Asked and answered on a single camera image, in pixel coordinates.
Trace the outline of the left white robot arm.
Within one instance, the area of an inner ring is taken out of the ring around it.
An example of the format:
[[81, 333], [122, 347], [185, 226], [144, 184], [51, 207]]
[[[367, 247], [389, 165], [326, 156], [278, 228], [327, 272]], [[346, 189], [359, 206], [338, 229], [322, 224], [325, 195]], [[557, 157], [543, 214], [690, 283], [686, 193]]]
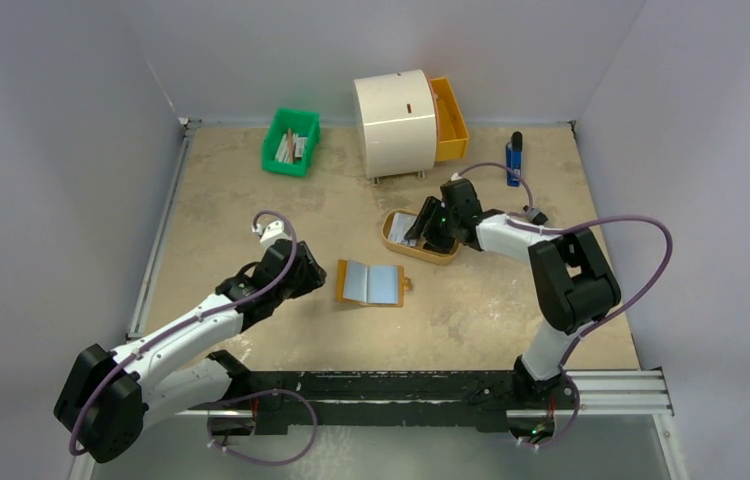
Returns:
[[70, 454], [109, 462], [152, 424], [194, 406], [257, 414], [263, 404], [282, 403], [287, 390], [259, 390], [247, 367], [211, 348], [323, 287], [326, 277], [305, 242], [280, 239], [167, 326], [111, 350], [83, 350], [54, 407], [70, 433]]

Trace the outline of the orange card holder wallet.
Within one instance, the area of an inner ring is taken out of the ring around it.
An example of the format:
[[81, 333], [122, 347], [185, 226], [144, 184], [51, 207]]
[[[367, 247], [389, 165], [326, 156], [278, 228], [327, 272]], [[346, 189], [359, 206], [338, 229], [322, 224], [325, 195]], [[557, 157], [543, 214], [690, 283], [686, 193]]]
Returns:
[[401, 308], [412, 280], [401, 265], [366, 265], [340, 259], [337, 265], [335, 299], [366, 307]]

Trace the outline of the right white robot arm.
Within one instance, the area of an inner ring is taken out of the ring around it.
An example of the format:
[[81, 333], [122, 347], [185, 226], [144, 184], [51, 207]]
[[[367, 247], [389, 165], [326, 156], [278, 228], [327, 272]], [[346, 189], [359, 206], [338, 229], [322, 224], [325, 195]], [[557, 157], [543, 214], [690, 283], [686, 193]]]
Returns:
[[529, 348], [517, 357], [512, 392], [527, 407], [547, 399], [562, 376], [566, 355], [579, 334], [621, 301], [621, 290], [592, 231], [554, 233], [484, 209], [473, 184], [452, 179], [429, 196], [405, 231], [414, 241], [445, 254], [460, 244], [525, 262], [531, 268], [543, 321]]

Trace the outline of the orange oval tray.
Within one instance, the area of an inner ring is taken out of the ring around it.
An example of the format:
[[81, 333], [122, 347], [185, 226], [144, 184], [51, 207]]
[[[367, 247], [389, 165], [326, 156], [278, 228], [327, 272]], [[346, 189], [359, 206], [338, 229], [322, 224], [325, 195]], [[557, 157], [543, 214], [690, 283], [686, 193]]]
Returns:
[[460, 248], [457, 242], [455, 242], [446, 253], [435, 252], [433, 250], [424, 248], [422, 245], [416, 245], [415, 247], [411, 248], [389, 242], [387, 239], [388, 229], [392, 223], [392, 217], [396, 212], [414, 214], [409, 210], [403, 209], [393, 210], [387, 214], [381, 227], [381, 241], [387, 250], [439, 266], [448, 265], [454, 261]]

